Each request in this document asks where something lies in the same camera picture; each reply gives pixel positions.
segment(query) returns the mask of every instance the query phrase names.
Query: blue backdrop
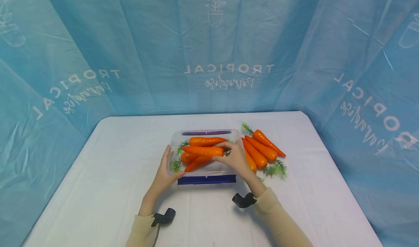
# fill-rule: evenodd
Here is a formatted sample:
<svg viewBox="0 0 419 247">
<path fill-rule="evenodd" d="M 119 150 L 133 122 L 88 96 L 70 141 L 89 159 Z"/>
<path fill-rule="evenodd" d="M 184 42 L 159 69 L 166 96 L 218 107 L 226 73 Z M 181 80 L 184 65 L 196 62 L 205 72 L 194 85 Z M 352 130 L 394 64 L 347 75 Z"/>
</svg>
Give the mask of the blue backdrop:
<svg viewBox="0 0 419 247">
<path fill-rule="evenodd" d="M 418 0 L 0 0 L 0 37 L 0 246 L 102 118 L 281 110 L 384 246 L 418 246 Z"/>
</svg>

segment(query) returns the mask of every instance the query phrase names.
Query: table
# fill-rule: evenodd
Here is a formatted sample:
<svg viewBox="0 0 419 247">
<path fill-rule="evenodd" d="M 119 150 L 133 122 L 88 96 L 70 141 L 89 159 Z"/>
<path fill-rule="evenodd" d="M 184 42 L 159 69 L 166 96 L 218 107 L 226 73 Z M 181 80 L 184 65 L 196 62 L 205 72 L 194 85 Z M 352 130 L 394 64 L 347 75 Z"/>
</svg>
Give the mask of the table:
<svg viewBox="0 0 419 247">
<path fill-rule="evenodd" d="M 318 247 L 381 247 L 364 213 L 302 112 L 108 117 L 97 124 L 28 236 L 25 247 L 124 246 L 171 135 L 181 130 L 261 129 L 284 153 L 288 177 L 267 178 L 284 209 Z M 178 186 L 159 202 L 176 210 L 156 246 L 276 246 L 251 208 L 231 201 L 237 183 Z"/>
</svg>

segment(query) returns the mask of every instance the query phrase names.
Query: orange carrot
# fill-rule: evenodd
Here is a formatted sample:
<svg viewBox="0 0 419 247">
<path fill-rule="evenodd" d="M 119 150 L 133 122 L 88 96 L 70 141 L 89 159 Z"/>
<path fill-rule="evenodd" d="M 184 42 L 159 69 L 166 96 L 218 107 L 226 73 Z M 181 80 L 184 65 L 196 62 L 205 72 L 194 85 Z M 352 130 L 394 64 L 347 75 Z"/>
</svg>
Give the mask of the orange carrot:
<svg viewBox="0 0 419 247">
<path fill-rule="evenodd" d="M 203 137 L 193 137 L 189 139 L 190 146 L 201 146 L 201 147 L 208 147 L 214 146 L 221 142 L 226 142 L 226 139 L 218 138 L 218 137 L 211 137 L 211 138 L 203 138 Z"/>
<path fill-rule="evenodd" d="M 263 169 L 267 166 L 268 161 L 266 160 L 265 156 L 263 156 L 259 151 L 257 151 L 247 140 L 243 139 L 244 148 L 247 150 L 249 155 L 252 157 L 253 161 L 255 162 L 256 166 L 259 169 Z"/>
<path fill-rule="evenodd" d="M 207 164 L 211 161 L 211 158 L 205 157 L 205 156 L 199 156 L 195 160 L 193 160 L 188 167 L 186 167 L 185 172 L 191 172 L 193 170 L 196 170 L 197 168 L 201 167 L 204 164 Z"/>
<path fill-rule="evenodd" d="M 223 156 L 224 149 L 220 147 L 198 147 L 198 146 L 185 146 L 183 150 L 190 154 L 198 156 L 205 156 L 212 158 L 213 156 Z"/>
<path fill-rule="evenodd" d="M 275 144 L 273 144 L 260 130 L 256 130 L 255 132 L 253 132 L 252 137 L 253 139 L 265 145 L 266 147 L 276 151 L 276 153 L 278 153 L 279 156 L 286 156 L 285 153 L 279 150 L 278 147 L 276 147 Z"/>
<path fill-rule="evenodd" d="M 247 164 L 249 165 L 250 169 L 253 172 L 256 172 L 258 170 L 258 168 L 256 167 L 256 163 L 253 161 L 252 157 L 249 155 L 249 153 L 247 152 L 246 149 L 244 149 L 244 154 L 246 155 L 246 161 L 247 161 Z"/>
<path fill-rule="evenodd" d="M 278 153 L 276 151 L 272 150 L 271 148 L 266 147 L 262 143 L 258 142 L 257 140 L 245 135 L 246 140 L 249 141 L 253 147 L 259 151 L 263 156 L 265 156 L 266 159 L 268 159 L 269 162 L 274 162 L 276 160 L 276 157 L 278 157 Z"/>
<path fill-rule="evenodd" d="M 184 164 L 190 164 L 193 160 L 195 160 L 198 155 L 189 154 L 187 152 L 182 153 L 181 160 Z"/>
</svg>

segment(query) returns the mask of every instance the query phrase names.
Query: sleeve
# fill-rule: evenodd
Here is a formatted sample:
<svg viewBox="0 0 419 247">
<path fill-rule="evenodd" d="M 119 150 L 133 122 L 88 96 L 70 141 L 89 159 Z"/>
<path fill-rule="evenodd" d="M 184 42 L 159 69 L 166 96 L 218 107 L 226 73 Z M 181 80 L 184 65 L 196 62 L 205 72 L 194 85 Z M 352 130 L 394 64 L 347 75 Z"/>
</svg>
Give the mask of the sleeve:
<svg viewBox="0 0 419 247">
<path fill-rule="evenodd" d="M 152 247 L 158 232 L 158 224 L 151 227 L 153 222 L 154 214 L 147 217 L 136 215 L 125 247 Z"/>
<path fill-rule="evenodd" d="M 287 214 L 271 188 L 257 198 L 253 205 L 256 214 L 268 225 L 276 243 L 281 247 L 312 247 L 297 223 Z"/>
</svg>

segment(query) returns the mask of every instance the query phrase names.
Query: potted plant print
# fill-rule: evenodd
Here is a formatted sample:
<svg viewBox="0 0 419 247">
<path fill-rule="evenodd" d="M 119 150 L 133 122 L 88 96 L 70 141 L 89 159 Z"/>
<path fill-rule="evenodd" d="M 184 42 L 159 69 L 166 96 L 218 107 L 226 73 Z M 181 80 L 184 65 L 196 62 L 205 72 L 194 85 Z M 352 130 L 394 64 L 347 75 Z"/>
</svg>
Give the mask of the potted plant print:
<svg viewBox="0 0 419 247">
<path fill-rule="evenodd" d="M 25 37 L 16 24 L 8 24 L 11 18 L 8 1 L 0 1 L 0 35 L 9 45 L 19 47 L 25 43 Z"/>
<path fill-rule="evenodd" d="M 208 22 L 212 27 L 220 26 L 223 21 L 223 7 L 226 4 L 226 0 L 209 0 L 209 4 L 205 4 L 208 10 Z"/>
<path fill-rule="evenodd" d="M 416 13 L 413 16 L 415 21 L 409 23 L 406 31 L 399 40 L 400 47 L 405 49 L 411 48 L 419 42 L 419 13 Z"/>
</svg>

